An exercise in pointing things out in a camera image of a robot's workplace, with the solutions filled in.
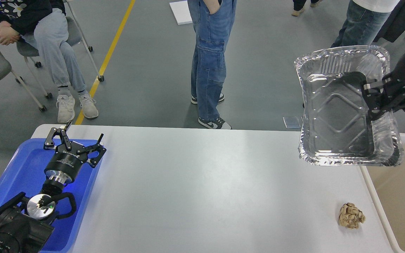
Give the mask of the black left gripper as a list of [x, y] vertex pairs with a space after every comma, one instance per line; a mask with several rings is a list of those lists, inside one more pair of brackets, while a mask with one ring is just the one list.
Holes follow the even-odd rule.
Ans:
[[[72, 120], [69, 120], [65, 126], [51, 128], [44, 142], [44, 150], [56, 149], [52, 159], [44, 170], [46, 179], [55, 180], [61, 184], [73, 183], [80, 169], [86, 163], [85, 168], [95, 168], [107, 150], [101, 144], [103, 133], [101, 133], [97, 142], [93, 145], [84, 146], [79, 142], [71, 142], [66, 134], [66, 130], [71, 125]], [[61, 145], [56, 145], [53, 142], [55, 136], [59, 136]], [[97, 156], [89, 158], [89, 155], [93, 152], [97, 152]]]

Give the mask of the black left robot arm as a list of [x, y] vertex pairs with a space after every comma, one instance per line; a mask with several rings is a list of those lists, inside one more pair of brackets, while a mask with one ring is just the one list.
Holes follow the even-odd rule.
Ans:
[[77, 233], [106, 152], [71, 140], [71, 123], [16, 150], [0, 178], [0, 253], [65, 253]]

